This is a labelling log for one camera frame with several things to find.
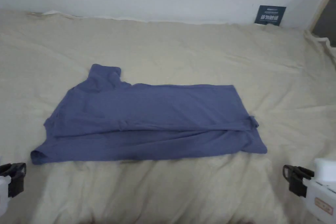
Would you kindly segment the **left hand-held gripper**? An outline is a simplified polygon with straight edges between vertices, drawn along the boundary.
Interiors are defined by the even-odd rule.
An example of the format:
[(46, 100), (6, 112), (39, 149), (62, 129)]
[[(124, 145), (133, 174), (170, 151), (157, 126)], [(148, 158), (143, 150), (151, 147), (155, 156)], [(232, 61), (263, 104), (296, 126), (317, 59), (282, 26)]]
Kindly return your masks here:
[(24, 191), (26, 163), (0, 163), (0, 205), (9, 205), (14, 198)]

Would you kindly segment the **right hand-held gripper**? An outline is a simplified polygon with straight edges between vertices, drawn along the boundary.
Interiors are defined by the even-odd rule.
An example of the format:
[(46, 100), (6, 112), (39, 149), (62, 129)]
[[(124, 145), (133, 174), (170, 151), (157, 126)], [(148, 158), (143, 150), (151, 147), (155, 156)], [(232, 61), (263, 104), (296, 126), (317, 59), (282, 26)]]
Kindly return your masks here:
[(289, 180), (289, 191), (305, 198), (306, 208), (318, 220), (335, 222), (336, 161), (317, 158), (314, 165), (315, 172), (300, 166), (284, 165), (283, 177)]

